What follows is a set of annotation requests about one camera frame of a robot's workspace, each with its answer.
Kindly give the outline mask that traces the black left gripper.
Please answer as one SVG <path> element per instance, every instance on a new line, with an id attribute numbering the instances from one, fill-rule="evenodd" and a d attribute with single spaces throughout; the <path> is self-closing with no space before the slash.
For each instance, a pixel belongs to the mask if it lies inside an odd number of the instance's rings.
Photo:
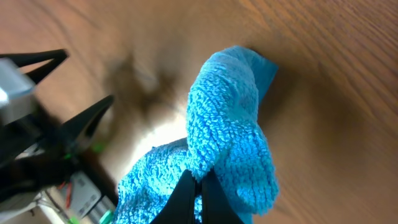
<path id="1" fill-rule="evenodd" d="M 43 106 L 1 125 L 1 202 L 60 185 L 80 170 L 76 154 L 88 149 L 114 102 L 108 95 L 65 122 Z"/>

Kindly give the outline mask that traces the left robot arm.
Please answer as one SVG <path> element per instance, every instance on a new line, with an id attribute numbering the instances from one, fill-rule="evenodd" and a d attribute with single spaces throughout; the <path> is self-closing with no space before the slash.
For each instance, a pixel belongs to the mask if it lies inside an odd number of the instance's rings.
<path id="1" fill-rule="evenodd" d="M 37 85 L 68 57 L 63 49 L 1 55 L 1 221 L 43 205 L 110 223 L 114 192 L 82 157 L 113 96 L 56 122 L 35 97 Z"/>

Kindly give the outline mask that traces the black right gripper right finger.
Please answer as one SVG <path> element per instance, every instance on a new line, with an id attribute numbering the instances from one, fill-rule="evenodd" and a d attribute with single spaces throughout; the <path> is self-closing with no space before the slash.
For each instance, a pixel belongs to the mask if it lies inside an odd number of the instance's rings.
<path id="1" fill-rule="evenodd" d="M 202 224 L 243 224 L 212 169 L 201 181 Z"/>

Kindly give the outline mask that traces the blue microfiber cloth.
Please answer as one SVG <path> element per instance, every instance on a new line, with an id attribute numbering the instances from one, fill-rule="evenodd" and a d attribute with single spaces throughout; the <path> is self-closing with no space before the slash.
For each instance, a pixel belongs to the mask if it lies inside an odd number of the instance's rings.
<path id="1" fill-rule="evenodd" d="M 244 223 L 267 213 L 279 186 L 257 119 L 277 69 L 245 47 L 213 54 L 188 94 L 186 138 L 153 147 L 133 165 L 119 182 L 113 222 L 154 220 L 186 170 L 197 181 L 214 171 Z"/>

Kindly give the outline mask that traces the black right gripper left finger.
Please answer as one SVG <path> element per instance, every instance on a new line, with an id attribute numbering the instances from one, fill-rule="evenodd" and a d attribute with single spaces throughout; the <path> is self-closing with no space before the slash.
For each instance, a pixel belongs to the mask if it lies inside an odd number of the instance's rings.
<path id="1" fill-rule="evenodd" d="M 192 224 L 195 222 L 195 180 L 185 170 L 164 208 L 150 224 Z"/>

